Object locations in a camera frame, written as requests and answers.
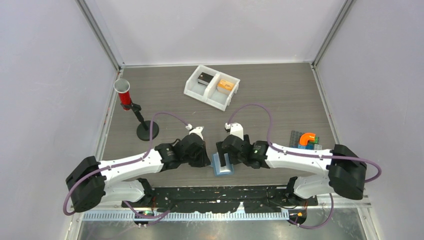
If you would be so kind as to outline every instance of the orange connector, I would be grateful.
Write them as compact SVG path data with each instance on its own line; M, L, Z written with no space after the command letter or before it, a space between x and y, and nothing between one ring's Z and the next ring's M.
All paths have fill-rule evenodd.
M306 146L308 145L309 141L312 141L312 142L315 141L315 133L308 132L303 134L300 137L299 144L302 146Z

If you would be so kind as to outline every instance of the white plastic bin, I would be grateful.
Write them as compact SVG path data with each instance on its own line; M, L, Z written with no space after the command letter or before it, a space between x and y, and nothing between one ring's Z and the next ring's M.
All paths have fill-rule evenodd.
M201 73L206 73L213 76L209 85L204 86L198 83L198 77ZM221 93L217 90L217 85L221 79L227 80L234 84L233 89L229 95ZM217 109L225 111L228 105L230 105L231 98L237 93L239 89L240 79L233 76L227 75L223 72L219 72L210 67L199 65L190 78L185 83L184 94L194 99L207 103Z

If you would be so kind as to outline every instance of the black stand base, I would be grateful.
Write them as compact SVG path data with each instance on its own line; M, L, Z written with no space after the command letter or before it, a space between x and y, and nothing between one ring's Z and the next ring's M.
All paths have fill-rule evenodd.
M145 121L145 124L150 128L150 121ZM156 122L153 122L153 128L152 128L152 138L155 139L159 134L159 126ZM137 127L137 137L142 141L149 141L150 140L150 129L145 129L143 127L143 124L140 123Z

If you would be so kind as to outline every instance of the orange object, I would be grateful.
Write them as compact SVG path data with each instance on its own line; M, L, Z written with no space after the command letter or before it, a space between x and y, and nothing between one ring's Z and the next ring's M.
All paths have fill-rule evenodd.
M315 133L305 133L300 137L299 144L302 146L308 145L309 141L315 141Z
M228 91L230 91L231 92L231 90L233 90L233 88L234 88L234 83L232 83L232 82L229 82L229 81L227 81L227 80L224 80L224 79L221 79L220 81L219 81L219 83L218 83L218 88L223 88L223 89L225 89L225 90L228 90Z

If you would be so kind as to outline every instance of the blue object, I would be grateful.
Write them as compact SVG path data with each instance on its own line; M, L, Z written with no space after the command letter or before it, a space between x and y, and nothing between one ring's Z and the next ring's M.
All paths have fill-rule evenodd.
M225 166L221 166L220 156L218 153L212 155L211 165L213 167L213 173L216 177L224 176L224 175L232 175L234 174L233 165L230 163L230 159L228 158L228 154L224 154L225 158Z

